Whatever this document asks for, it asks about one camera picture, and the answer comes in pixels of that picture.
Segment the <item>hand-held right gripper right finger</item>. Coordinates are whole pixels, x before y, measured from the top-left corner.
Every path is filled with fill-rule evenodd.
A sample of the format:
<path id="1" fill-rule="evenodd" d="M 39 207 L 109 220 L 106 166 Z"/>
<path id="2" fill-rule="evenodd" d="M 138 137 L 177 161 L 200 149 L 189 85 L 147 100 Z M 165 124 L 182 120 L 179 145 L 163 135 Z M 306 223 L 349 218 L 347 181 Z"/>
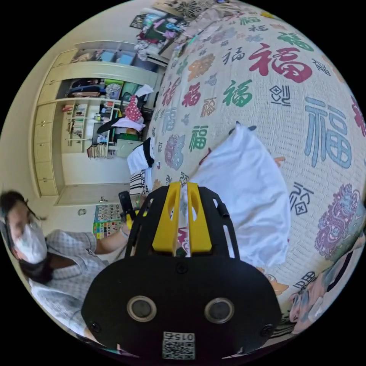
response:
<path id="1" fill-rule="evenodd" d="M 212 244 L 199 187 L 196 183 L 187 184 L 187 197 L 190 254 L 209 254 Z"/>

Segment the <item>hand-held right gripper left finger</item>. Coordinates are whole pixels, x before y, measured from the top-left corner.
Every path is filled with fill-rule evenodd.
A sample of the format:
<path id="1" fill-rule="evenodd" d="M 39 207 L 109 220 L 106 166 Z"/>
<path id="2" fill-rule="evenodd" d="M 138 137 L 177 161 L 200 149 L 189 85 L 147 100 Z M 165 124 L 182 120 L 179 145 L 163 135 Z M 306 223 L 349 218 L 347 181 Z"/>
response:
<path id="1" fill-rule="evenodd" d="M 153 193 L 152 209 L 157 212 L 158 222 L 152 247 L 156 252 L 175 255 L 178 244 L 181 185 L 179 182 L 172 182 Z"/>

